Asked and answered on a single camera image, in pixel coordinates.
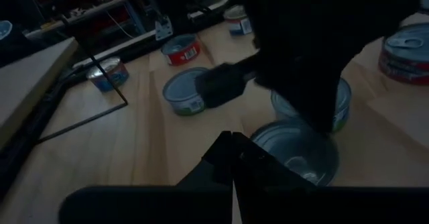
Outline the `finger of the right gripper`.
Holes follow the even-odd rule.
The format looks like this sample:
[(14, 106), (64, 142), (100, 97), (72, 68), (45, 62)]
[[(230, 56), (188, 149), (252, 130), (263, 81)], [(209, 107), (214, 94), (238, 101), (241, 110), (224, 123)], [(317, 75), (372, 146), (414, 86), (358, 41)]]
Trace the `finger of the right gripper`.
[(320, 132), (319, 118), (308, 99), (303, 84), (280, 73), (257, 73), (256, 83), (271, 91), (271, 105), (276, 119), (302, 121)]
[(300, 73), (300, 114), (317, 132), (331, 132), (341, 71), (313, 69)]

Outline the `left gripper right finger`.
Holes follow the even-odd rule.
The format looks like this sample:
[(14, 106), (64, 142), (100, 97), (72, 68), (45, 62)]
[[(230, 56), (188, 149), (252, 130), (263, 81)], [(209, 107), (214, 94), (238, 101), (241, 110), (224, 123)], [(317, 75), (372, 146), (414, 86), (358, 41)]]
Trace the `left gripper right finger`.
[(236, 179), (244, 178), (257, 186), (314, 186), (242, 133), (233, 132), (233, 141), (233, 170)]

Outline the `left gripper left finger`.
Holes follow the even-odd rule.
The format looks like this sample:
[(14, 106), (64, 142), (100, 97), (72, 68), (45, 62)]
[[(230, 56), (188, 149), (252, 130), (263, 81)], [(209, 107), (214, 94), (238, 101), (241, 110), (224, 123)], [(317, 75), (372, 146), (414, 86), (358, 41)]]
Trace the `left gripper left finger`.
[(231, 141), (232, 133), (222, 131), (199, 163), (176, 186), (230, 185), (232, 182)]

